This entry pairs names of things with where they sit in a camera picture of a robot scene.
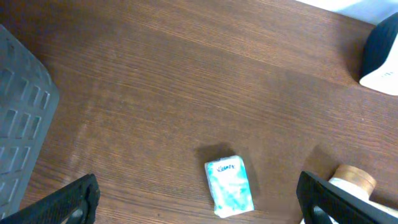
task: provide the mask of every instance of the black speaker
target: black speaker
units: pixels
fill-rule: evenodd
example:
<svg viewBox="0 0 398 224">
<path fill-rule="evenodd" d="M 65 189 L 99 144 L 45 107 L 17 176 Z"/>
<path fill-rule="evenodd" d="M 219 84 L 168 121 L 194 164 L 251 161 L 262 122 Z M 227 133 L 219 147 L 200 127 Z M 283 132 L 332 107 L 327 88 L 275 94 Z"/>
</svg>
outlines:
<svg viewBox="0 0 398 224">
<path fill-rule="evenodd" d="M 359 83 L 398 96 L 398 12 L 370 33 L 363 53 Z"/>
</svg>

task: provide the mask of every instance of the kleenex tissue pack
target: kleenex tissue pack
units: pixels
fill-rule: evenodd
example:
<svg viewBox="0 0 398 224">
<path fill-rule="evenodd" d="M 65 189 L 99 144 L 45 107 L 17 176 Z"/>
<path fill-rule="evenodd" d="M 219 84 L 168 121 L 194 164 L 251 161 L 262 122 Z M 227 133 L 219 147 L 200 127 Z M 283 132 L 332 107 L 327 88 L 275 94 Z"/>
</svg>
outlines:
<svg viewBox="0 0 398 224">
<path fill-rule="evenodd" d="M 254 210 L 243 160 L 239 156 L 205 164 L 214 213 L 221 218 Z"/>
</svg>

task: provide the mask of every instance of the wooden lid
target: wooden lid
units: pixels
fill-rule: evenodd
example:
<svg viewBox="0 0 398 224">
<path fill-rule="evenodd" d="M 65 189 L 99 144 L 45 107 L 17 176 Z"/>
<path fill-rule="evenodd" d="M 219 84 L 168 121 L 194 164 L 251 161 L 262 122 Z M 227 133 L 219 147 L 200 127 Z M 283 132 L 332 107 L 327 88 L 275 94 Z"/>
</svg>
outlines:
<svg viewBox="0 0 398 224">
<path fill-rule="evenodd" d="M 340 165 L 333 177 L 346 180 L 352 184 L 361 187 L 369 196 L 376 187 L 376 180 L 367 172 L 349 165 Z"/>
</svg>

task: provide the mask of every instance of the black plastic object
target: black plastic object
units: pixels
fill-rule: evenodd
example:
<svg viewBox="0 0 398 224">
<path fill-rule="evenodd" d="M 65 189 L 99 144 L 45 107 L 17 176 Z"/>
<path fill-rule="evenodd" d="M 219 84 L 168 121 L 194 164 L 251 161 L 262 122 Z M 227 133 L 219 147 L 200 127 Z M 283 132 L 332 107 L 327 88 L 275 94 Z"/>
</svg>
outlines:
<svg viewBox="0 0 398 224">
<path fill-rule="evenodd" d="M 332 217 L 343 223 L 397 224 L 398 219 L 335 187 L 329 182 L 303 171 L 296 194 L 305 224 L 332 224 Z"/>
<path fill-rule="evenodd" d="M 100 199 L 94 174 L 88 174 L 21 211 L 0 224 L 92 224 Z"/>
<path fill-rule="evenodd" d="M 0 25 L 0 220 L 19 210 L 58 101 L 47 69 Z"/>
<path fill-rule="evenodd" d="M 398 35 L 398 12 L 379 23 L 370 33 L 363 53 L 360 78 L 383 65 Z"/>
</svg>

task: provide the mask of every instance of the wooden desk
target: wooden desk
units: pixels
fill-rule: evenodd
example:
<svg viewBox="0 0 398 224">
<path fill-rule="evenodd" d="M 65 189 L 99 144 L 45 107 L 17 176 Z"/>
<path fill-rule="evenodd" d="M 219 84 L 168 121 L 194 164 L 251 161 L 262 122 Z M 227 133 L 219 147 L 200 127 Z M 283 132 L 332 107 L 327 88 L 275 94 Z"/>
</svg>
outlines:
<svg viewBox="0 0 398 224">
<path fill-rule="evenodd" d="M 397 207 L 398 98 L 361 87 L 372 25 L 292 0 L 10 1 L 61 99 L 22 207 L 86 173 L 97 223 L 298 223 L 338 164 Z M 213 213 L 204 163 L 243 157 L 256 211 Z"/>
</svg>

